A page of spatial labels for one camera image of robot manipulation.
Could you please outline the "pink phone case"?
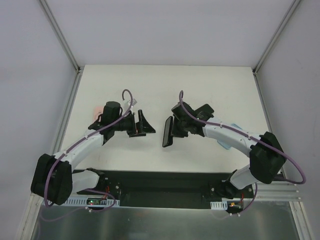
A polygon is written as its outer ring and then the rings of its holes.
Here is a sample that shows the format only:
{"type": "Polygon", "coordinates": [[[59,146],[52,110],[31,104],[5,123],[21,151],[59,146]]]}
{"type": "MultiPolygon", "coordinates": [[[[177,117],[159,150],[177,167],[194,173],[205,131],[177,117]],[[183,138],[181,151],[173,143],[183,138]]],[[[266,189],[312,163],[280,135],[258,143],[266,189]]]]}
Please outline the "pink phone case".
{"type": "Polygon", "coordinates": [[[103,114],[104,107],[103,106],[96,106],[93,110],[93,121],[100,121],[100,117],[103,114]]]}

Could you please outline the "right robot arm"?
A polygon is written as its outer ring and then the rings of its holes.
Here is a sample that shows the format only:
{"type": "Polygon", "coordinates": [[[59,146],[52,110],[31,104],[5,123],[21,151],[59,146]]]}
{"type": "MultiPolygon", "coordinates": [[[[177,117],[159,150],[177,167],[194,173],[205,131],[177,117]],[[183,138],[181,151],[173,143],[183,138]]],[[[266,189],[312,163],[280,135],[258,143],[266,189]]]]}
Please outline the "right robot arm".
{"type": "Polygon", "coordinates": [[[173,144],[174,138],[185,138],[188,134],[215,139],[240,151],[249,158],[249,164],[234,170],[225,181],[214,186],[220,197],[233,199],[243,189],[257,182],[270,184],[286,162],[276,136],[270,132],[262,135],[245,132],[214,116],[214,110],[204,104],[193,110],[187,103],[178,103],[172,109],[164,134],[163,147],[173,144]]]}

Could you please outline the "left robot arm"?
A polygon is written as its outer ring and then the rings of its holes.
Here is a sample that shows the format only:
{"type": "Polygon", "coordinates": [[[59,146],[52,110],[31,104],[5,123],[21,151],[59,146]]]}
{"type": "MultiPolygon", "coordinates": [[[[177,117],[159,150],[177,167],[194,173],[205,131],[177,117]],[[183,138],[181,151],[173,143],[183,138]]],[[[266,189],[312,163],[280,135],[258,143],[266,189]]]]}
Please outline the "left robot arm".
{"type": "Polygon", "coordinates": [[[91,152],[106,144],[115,132],[126,132],[131,138],[144,137],[156,131],[142,110],[137,113],[131,109],[123,112],[120,103],[108,101],[81,139],[66,150],[53,155],[44,153],[39,157],[30,186],[31,192],[44,198],[48,206],[62,205],[71,194],[80,191],[89,190],[96,195],[106,192],[108,184],[103,171],[92,167],[81,172],[74,170],[91,152]]]}

